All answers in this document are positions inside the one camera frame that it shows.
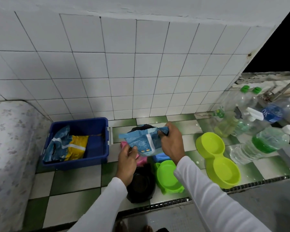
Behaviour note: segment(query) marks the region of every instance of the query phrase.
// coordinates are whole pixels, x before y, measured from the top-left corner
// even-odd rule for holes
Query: yellow-green double bowl
[[[236,186],[241,180],[238,166],[223,156],[224,142],[215,133],[205,133],[198,137],[195,146],[205,159],[205,168],[208,177],[218,186],[229,189]]]

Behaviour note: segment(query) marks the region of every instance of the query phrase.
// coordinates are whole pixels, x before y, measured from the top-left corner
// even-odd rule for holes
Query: green bowl
[[[241,181],[238,166],[226,157],[207,159],[205,168],[208,177],[221,188],[230,189]]]
[[[163,194],[181,193],[183,185],[176,179],[173,172],[176,165],[172,160],[165,160],[161,164],[155,163],[157,185]]]
[[[197,138],[195,141],[195,147],[200,155],[207,159],[222,156],[225,145],[221,137],[217,134],[207,132]]]

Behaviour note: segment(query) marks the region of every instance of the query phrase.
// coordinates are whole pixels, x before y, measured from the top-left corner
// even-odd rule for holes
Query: white sleeve
[[[270,231],[205,176],[188,156],[178,162],[174,175],[189,191],[206,231]]]
[[[111,232],[119,206],[127,194],[124,183],[119,178],[113,178],[104,192],[68,232]]]

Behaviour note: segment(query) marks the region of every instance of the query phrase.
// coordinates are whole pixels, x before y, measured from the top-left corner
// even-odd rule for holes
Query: person
[[[163,152],[176,165],[174,176],[182,183],[196,207],[206,231],[210,232],[265,232],[270,231],[249,211],[223,192],[205,176],[196,164],[185,156],[182,134],[168,122],[168,136],[158,131]],[[110,232],[126,187],[131,183],[136,169],[137,148],[126,145],[118,156],[116,176],[89,210],[72,226],[69,232]]]

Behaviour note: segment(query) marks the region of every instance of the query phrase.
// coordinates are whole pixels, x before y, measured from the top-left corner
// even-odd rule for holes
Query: green bottle cap
[[[260,87],[255,87],[253,90],[252,90],[252,92],[254,93],[254,94],[258,94],[258,93],[260,93],[261,92],[261,88]]]
[[[249,85],[244,85],[244,86],[241,88],[241,92],[245,94],[245,93],[248,92],[249,88],[250,88]]]

